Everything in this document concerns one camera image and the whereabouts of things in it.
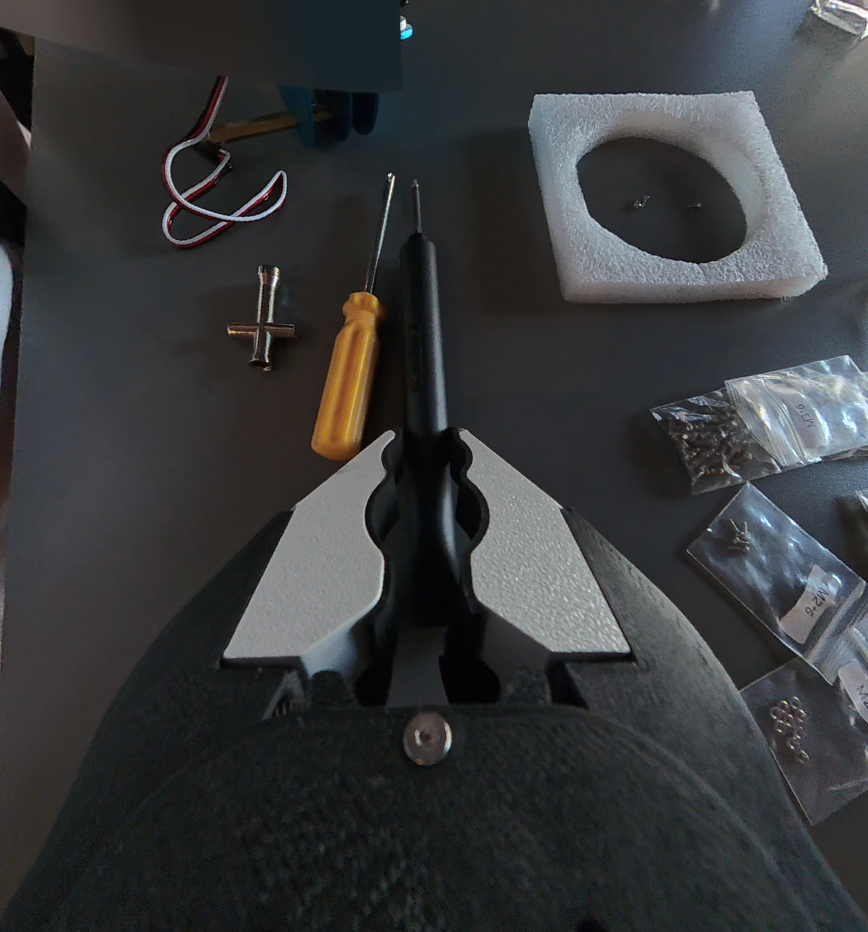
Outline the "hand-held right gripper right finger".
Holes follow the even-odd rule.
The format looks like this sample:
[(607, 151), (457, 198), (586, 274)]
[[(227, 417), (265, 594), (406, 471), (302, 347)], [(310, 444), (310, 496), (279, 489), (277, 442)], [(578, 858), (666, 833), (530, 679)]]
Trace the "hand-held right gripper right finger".
[(621, 662), (630, 644), (563, 507), (471, 432), (451, 429), (458, 616), (444, 642), (457, 703), (491, 703), (521, 670)]

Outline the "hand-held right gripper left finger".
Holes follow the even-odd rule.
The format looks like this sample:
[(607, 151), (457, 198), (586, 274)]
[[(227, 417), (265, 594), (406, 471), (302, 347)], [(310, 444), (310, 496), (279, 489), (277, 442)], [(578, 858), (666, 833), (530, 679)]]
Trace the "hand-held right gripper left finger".
[(384, 588), (384, 556), (366, 512), (386, 477), (383, 433), (300, 500), (222, 659), (236, 666), (333, 670), (349, 686), (371, 662), (367, 616)]

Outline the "black electric screwdriver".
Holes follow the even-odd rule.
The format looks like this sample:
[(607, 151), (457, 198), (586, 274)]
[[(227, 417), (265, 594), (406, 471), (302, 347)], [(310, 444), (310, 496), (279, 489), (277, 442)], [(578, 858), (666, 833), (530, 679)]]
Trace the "black electric screwdriver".
[(412, 181), (413, 231), (401, 248), (404, 419), (395, 472), (394, 582), (413, 627), (449, 636), (469, 624), (472, 533), (479, 513), (458, 483), (460, 445), (448, 416), (436, 247)]

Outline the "plastic bag of dark screws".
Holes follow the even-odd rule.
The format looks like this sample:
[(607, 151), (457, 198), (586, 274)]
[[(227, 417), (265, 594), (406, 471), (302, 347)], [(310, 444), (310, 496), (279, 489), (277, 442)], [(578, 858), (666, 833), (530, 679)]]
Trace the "plastic bag of dark screws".
[(726, 388), (657, 406), (650, 413), (673, 443), (692, 494), (782, 471), (748, 428)]

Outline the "plastic bag with few screws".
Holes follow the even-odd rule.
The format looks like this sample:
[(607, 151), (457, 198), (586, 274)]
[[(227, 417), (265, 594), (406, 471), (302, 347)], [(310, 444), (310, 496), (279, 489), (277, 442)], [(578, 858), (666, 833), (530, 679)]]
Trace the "plastic bag with few screws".
[(828, 683), (868, 582), (748, 483), (687, 547), (692, 561)]

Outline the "metal cross wrench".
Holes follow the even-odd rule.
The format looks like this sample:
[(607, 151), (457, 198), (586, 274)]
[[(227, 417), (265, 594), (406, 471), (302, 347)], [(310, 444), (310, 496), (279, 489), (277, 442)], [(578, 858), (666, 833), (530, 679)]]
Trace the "metal cross wrench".
[(227, 334), (234, 339), (251, 343), (250, 366), (263, 372), (273, 368), (272, 349), (277, 339), (296, 338), (293, 323), (277, 323), (276, 300), (281, 273), (278, 266), (258, 266), (258, 297), (256, 318), (252, 323), (230, 323)]

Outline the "clear labelled plastic bag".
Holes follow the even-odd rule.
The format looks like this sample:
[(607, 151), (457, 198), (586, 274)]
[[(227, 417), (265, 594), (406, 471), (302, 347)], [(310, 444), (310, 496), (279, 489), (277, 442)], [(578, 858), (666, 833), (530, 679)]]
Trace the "clear labelled plastic bag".
[(868, 375), (850, 356), (730, 379), (725, 388), (783, 469), (868, 447)]

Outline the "plastic bag of metal washers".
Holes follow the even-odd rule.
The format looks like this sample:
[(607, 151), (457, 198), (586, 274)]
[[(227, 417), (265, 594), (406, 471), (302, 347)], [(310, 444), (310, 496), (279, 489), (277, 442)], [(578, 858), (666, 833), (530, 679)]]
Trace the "plastic bag of metal washers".
[(811, 825), (868, 792), (868, 722), (840, 685), (795, 659), (741, 697)]

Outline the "white foam square with hole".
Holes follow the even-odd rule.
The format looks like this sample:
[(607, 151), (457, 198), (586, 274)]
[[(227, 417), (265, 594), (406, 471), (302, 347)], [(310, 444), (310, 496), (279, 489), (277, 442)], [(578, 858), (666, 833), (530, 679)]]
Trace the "white foam square with hole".
[[(534, 165), (563, 297), (591, 304), (788, 298), (828, 274), (754, 92), (534, 96)], [(745, 218), (742, 245), (708, 263), (640, 250), (591, 217), (577, 165), (596, 146), (646, 138), (711, 165)]]

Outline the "crumpled clear plastic bag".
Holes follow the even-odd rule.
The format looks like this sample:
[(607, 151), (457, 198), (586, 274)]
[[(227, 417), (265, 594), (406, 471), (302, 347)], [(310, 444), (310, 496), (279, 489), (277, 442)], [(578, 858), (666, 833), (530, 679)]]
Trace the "crumpled clear plastic bag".
[(868, 37), (868, 1), (813, 1), (810, 12), (859, 40)]

